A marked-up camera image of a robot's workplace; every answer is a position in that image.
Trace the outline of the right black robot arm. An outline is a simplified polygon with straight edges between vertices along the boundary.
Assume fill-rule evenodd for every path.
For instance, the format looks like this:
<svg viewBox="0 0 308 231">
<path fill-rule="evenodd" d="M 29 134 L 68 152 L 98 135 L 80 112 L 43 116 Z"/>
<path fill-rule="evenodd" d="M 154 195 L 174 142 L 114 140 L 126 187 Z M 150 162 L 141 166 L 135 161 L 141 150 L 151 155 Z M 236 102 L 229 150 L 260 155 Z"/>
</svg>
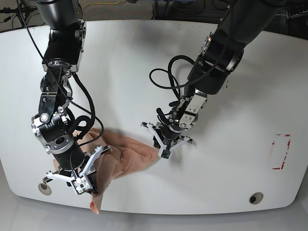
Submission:
<svg viewBox="0 0 308 231">
<path fill-rule="evenodd" d="M 84 152 L 81 140 L 97 121 L 93 100 L 78 78 L 77 72 L 86 36 L 86 22 L 77 16 L 78 3 L 73 0 L 38 0 L 37 9 L 50 27 L 49 43 L 41 56 L 45 76 L 40 83 L 38 113 L 32 117 L 36 138 L 52 154 L 58 170 L 48 172 L 38 186 L 42 194 L 51 194 L 48 182 L 62 180 L 78 195 L 98 193 L 95 161 L 110 150 L 107 145 Z M 69 109 L 72 103 L 73 77 L 89 101 L 85 115 L 75 117 Z"/>
</svg>

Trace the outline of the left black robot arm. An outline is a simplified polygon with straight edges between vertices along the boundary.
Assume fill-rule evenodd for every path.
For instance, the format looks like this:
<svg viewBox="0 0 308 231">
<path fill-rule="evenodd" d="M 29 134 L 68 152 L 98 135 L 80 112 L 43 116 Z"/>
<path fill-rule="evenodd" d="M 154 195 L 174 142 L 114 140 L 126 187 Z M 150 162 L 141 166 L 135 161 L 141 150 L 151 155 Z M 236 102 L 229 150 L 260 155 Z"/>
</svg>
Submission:
<svg viewBox="0 0 308 231">
<path fill-rule="evenodd" d="M 196 60 L 186 55 L 173 57 L 165 73 L 169 86 L 150 81 L 158 88 L 172 90 L 176 101 L 165 114 L 157 108 L 159 124 L 143 123 L 151 130 L 154 147 L 163 155 L 169 155 L 181 142 L 191 142 L 182 132 L 195 126 L 198 112 L 207 102 L 208 95 L 217 94 L 227 77 L 241 61 L 245 47 L 252 42 L 283 7 L 283 0 L 231 0 L 225 17 L 214 33 L 206 38 Z M 180 85 L 172 74 L 172 66 L 178 60 L 192 64 L 187 82 Z"/>
</svg>

